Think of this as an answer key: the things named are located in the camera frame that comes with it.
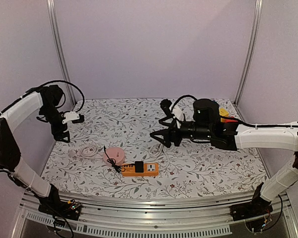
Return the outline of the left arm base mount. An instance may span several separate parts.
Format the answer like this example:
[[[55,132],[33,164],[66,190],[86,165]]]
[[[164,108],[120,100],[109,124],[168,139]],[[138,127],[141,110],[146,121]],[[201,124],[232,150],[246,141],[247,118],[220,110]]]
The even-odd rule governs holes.
[[[74,199],[62,201],[59,196],[59,191],[54,185],[51,185],[47,197],[38,195],[35,195],[35,197],[38,198],[40,202],[40,212],[74,221],[79,219],[82,204]]]

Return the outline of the orange power strip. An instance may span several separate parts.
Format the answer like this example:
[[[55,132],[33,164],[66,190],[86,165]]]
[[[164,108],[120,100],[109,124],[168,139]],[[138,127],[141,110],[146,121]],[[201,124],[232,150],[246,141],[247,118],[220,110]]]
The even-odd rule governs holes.
[[[155,177],[159,175],[159,164],[136,161],[123,165],[121,173],[124,177]]]

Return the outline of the yellow cube socket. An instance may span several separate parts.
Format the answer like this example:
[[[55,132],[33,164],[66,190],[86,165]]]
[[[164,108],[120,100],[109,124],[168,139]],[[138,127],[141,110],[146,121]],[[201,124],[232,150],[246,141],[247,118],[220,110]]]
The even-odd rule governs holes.
[[[221,117],[229,117],[229,112],[224,108],[219,108],[219,114]]]

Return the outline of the pink round socket hub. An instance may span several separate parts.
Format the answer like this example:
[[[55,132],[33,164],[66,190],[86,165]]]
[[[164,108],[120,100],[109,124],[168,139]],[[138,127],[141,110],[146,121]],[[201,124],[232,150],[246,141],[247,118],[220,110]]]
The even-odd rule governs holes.
[[[120,147],[109,147],[104,149],[103,154],[103,162],[111,166],[111,164],[107,161],[108,159],[114,159],[115,164],[120,166],[123,165],[125,162],[125,152]]]

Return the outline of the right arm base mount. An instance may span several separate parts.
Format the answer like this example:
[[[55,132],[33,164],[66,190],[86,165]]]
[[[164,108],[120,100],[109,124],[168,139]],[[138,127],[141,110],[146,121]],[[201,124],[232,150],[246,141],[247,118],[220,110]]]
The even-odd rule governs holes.
[[[246,227],[252,233],[262,232],[267,223],[271,221],[273,211],[271,202],[260,197],[260,189],[257,188],[250,202],[240,203],[230,206],[230,215],[234,221],[263,216],[260,219],[246,222]]]

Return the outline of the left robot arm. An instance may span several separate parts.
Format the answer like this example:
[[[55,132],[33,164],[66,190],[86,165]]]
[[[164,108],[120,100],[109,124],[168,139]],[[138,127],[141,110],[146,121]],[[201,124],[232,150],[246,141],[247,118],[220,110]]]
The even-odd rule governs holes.
[[[55,141],[68,143],[67,117],[59,111],[59,103],[64,95],[57,85],[31,88],[13,103],[0,111],[0,173],[6,174],[18,186],[31,190],[40,198],[47,198],[44,206],[53,215],[60,215],[64,205],[51,196],[57,189],[42,179],[23,158],[20,140],[29,141],[30,137],[40,138],[34,129],[23,129],[25,121],[38,112],[39,120],[48,126],[48,132]]]

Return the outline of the red cube socket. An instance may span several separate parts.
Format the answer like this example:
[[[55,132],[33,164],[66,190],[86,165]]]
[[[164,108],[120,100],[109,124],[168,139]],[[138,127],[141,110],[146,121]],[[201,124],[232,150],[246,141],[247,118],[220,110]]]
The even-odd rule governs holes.
[[[238,122],[238,120],[234,117],[221,117],[221,122],[231,123],[231,122]]]

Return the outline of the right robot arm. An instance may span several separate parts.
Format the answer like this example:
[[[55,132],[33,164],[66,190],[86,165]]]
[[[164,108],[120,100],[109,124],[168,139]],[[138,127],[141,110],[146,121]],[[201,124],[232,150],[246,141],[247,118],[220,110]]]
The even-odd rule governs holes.
[[[158,122],[165,128],[150,133],[151,138],[169,148],[179,146],[183,139],[209,143],[228,151],[247,148],[285,149],[294,152],[294,161],[259,185],[247,205],[251,216],[258,216],[280,193],[298,181],[298,121],[285,124],[248,124],[236,118],[220,115],[219,104],[211,99],[195,99],[193,120],[187,121],[182,111],[164,99],[160,107],[165,117]]]

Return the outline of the black power adapter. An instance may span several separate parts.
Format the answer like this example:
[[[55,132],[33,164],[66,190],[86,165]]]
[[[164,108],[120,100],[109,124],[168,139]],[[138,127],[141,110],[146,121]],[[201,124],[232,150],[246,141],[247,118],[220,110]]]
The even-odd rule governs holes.
[[[134,168],[135,173],[144,172],[144,163],[142,161],[136,161],[131,164],[123,164],[125,161],[125,152],[119,147],[106,148],[103,146],[103,160],[108,166],[111,166],[116,172],[125,172],[127,168]]]

